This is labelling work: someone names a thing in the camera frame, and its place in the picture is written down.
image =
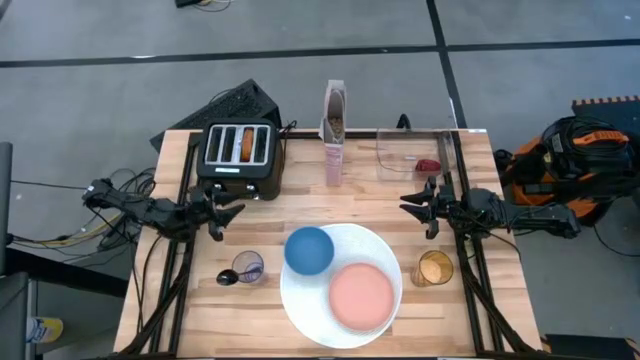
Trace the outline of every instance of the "black stripe on floor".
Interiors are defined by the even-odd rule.
[[[9,4],[11,4],[11,0],[4,0],[0,4],[0,21],[2,21],[2,17],[7,12],[7,9],[9,8]]]
[[[639,46],[639,45],[640,45],[640,39],[618,39],[618,40],[547,41],[547,42],[529,42],[529,43],[449,45],[447,46],[447,50],[450,52],[551,50],[551,49],[581,49],[581,48]]]
[[[424,45],[424,46],[394,45],[394,46],[375,46],[375,47],[228,52],[228,53],[208,53],[208,54],[190,54],[190,55],[151,55],[151,56],[86,58],[86,59],[16,60],[16,61],[0,61],[0,68],[151,64],[151,63],[215,61],[215,60],[298,58],[298,57],[313,57],[313,56],[412,54],[412,53],[425,53],[425,52],[435,52],[435,51],[437,51],[437,49],[436,49],[436,46],[434,45]]]
[[[462,101],[460,100],[458,85],[456,84],[456,79],[453,75],[453,68],[451,67],[451,60],[449,59],[449,52],[447,51],[447,44],[444,40],[444,32],[442,31],[442,25],[440,24],[440,16],[438,15],[435,0],[427,0],[427,7],[429,8],[433,34],[436,38],[438,55],[440,55],[440,64],[442,65],[442,72],[444,73],[444,81],[447,85],[447,92],[449,93],[449,98],[453,105],[453,111],[455,112],[454,116],[456,124],[458,128],[465,129],[467,128],[467,120],[465,119],[464,111],[462,110]]]

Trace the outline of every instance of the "concrete floor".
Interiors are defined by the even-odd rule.
[[[448,44],[638,38],[636,0],[437,0]],[[171,0],[13,0],[0,20],[2,62],[308,48],[435,45],[423,0],[236,0],[222,13]],[[452,52],[467,125],[515,150],[571,114],[576,98],[640,93],[640,48]],[[14,178],[85,186],[120,167],[143,169],[147,140],[222,89],[254,78],[283,119],[315,127],[326,80],[344,79],[350,127],[453,126],[435,52],[96,66],[0,68],[0,140]],[[517,122],[516,133],[501,126]],[[14,186],[10,231],[46,238],[91,215],[80,193]],[[640,252],[639,211],[620,200],[600,224],[613,246]],[[591,230],[563,240],[518,238],[541,333],[640,340],[640,261],[608,252]],[[89,252],[95,244],[74,249]],[[43,254],[56,259],[59,254]],[[114,263],[126,267],[127,261]],[[110,330],[47,355],[105,355]]]

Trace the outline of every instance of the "wooden tabletop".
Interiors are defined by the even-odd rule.
[[[176,200],[189,134],[190,131],[185,130],[166,132],[154,197]],[[486,132],[461,130],[460,138],[471,186],[488,188],[501,195]],[[426,240],[425,226],[398,208],[399,196],[421,189],[423,183],[379,181],[375,140],[347,140],[340,187],[324,185],[324,149],[319,140],[289,140],[287,147],[282,192],[277,199],[247,201],[247,208],[225,231],[223,242],[213,241],[206,226],[198,232],[178,356],[474,355],[451,228],[440,221],[439,235],[434,240]],[[280,299],[283,244],[289,234],[301,226],[331,223],[355,223],[376,232],[391,246],[403,272],[402,304],[392,326],[378,339],[356,349],[329,349],[307,339],[289,321]],[[513,240],[505,231],[495,233]],[[156,237],[152,229],[142,231],[136,254],[139,279]],[[540,348],[517,254],[496,239],[483,241],[498,308],[529,345]],[[156,306],[167,243],[161,241],[149,261],[143,306],[145,319]],[[261,286],[219,286],[215,280],[218,272],[229,268],[233,258],[244,250],[262,255],[268,281]],[[428,250],[441,250],[451,257],[456,265],[455,273],[445,285],[417,288],[409,280],[409,274],[420,255]],[[491,349],[487,316],[479,303],[478,309],[485,346]],[[171,319],[172,314],[170,309],[165,324],[171,324],[167,319]],[[132,278],[115,351],[124,348],[135,336],[137,316]],[[161,350],[167,348],[168,327],[163,329]]]

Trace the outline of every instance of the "orange machine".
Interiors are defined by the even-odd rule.
[[[511,155],[496,152],[503,186],[519,205],[567,204],[583,225],[640,185],[638,142],[593,117],[567,117]]]

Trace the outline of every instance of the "spoon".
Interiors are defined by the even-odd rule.
[[[240,276],[242,275],[247,275],[247,274],[253,274],[253,273],[257,273],[257,272],[262,272],[262,268],[261,267],[256,267],[253,268],[249,271],[245,271],[243,273],[238,274],[235,270],[233,269],[226,269],[226,270],[222,270],[220,272],[220,274],[218,274],[218,276],[216,277],[216,282],[222,286],[229,286],[229,285],[233,285],[235,283],[238,282],[238,280],[240,280]]]

